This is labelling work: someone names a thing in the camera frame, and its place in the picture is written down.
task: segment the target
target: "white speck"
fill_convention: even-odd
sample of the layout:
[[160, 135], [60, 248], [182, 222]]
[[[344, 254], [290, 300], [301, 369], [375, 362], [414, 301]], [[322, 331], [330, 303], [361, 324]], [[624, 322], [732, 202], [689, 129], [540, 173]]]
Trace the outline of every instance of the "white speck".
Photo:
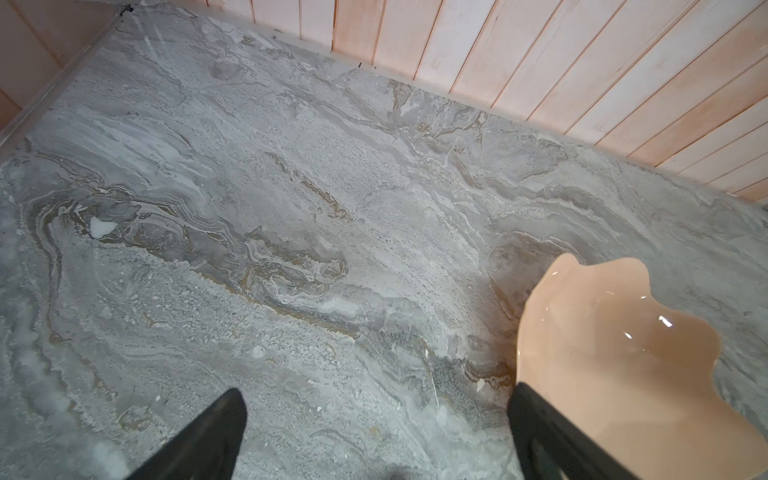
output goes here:
[[119, 480], [130, 473], [123, 452], [105, 442], [97, 443], [91, 454], [98, 466], [104, 469], [105, 478]]
[[256, 345], [254, 346], [253, 350], [251, 350], [250, 355], [254, 359], [262, 359], [266, 355], [266, 349], [264, 349], [264, 347], [262, 347], [261, 345]]
[[432, 391], [435, 393], [435, 403], [440, 406], [440, 401], [437, 400], [437, 387], [435, 386], [435, 377], [430, 376], [432, 380]]
[[96, 217], [91, 217], [91, 237], [102, 238], [104, 235], [112, 233], [112, 230], [117, 226], [118, 224], [115, 222], [102, 222]]

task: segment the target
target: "floor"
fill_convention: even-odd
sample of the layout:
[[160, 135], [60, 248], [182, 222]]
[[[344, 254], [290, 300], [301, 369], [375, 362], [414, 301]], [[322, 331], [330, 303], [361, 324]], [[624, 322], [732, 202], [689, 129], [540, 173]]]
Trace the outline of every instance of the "floor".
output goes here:
[[768, 215], [168, 5], [0, 166], [0, 476], [122, 478], [228, 386], [237, 478], [520, 478], [548, 264], [637, 257], [768, 435]]

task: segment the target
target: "gray marble tile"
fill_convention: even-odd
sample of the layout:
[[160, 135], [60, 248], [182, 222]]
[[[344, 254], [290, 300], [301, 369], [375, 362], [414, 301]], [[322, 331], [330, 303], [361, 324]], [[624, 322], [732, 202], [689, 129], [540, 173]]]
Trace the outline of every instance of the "gray marble tile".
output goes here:
[[3, 478], [120, 478], [228, 386], [238, 478], [520, 478], [517, 322], [562, 252], [642, 259], [768, 433], [765, 212], [175, 7], [0, 189]]

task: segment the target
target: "marble floor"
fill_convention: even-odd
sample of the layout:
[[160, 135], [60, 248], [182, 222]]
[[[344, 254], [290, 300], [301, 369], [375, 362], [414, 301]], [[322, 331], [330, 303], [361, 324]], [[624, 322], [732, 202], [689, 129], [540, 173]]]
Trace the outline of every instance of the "marble floor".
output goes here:
[[122, 478], [228, 386], [237, 478], [521, 478], [562, 252], [637, 257], [768, 435], [768, 215], [169, 5], [0, 165], [0, 477]]

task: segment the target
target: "wooden wall panel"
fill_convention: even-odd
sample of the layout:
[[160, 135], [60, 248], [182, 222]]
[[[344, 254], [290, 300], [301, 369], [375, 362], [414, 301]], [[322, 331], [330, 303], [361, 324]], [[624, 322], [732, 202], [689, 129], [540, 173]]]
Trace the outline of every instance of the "wooden wall panel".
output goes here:
[[0, 0], [0, 88], [24, 107], [61, 70], [8, 0]]
[[691, 62], [600, 140], [598, 146], [624, 156], [631, 154], [766, 54], [768, 3]]
[[300, 0], [301, 39], [327, 47], [333, 43], [335, 0]]
[[768, 154], [713, 180], [710, 185], [718, 190], [733, 193], [754, 184], [757, 178], [766, 177], [768, 177]]
[[333, 51], [373, 63], [386, 0], [336, 0]]
[[275, 28], [294, 37], [301, 36], [299, 0], [251, 0], [256, 23]]
[[749, 202], [755, 202], [763, 198], [767, 198], [768, 197], [768, 177], [763, 178], [761, 181], [757, 182], [756, 184], [752, 184], [747, 188], [737, 191], [736, 195], [738, 195], [739, 197], [742, 197], [744, 200], [747, 200]]
[[627, 0], [529, 120], [565, 133], [695, 0]]
[[416, 75], [442, 0], [387, 0], [373, 64]]
[[250, 0], [208, 0], [208, 5], [219, 12], [226, 12], [253, 22], [253, 5]]
[[59, 66], [69, 63], [111, 22], [115, 6], [75, 0], [10, 0]]
[[568, 135], [596, 144], [740, 22], [762, 0], [699, 0], [576, 124]]
[[443, 0], [415, 79], [450, 91], [493, 4], [493, 0]]
[[560, 0], [498, 0], [451, 91], [490, 107], [559, 3]]
[[20, 111], [22, 111], [21, 108], [8, 95], [0, 91], [0, 130], [11, 123], [13, 117]]
[[638, 148], [631, 156], [658, 165], [768, 96], [768, 59], [742, 73]]
[[527, 119], [624, 0], [563, 0], [494, 103]]
[[768, 97], [672, 155], [658, 167], [672, 174], [680, 173], [765, 123], [768, 123]]
[[708, 184], [766, 152], [768, 152], [768, 124], [756, 128], [749, 134], [706, 156], [681, 171], [680, 175], [702, 184]]

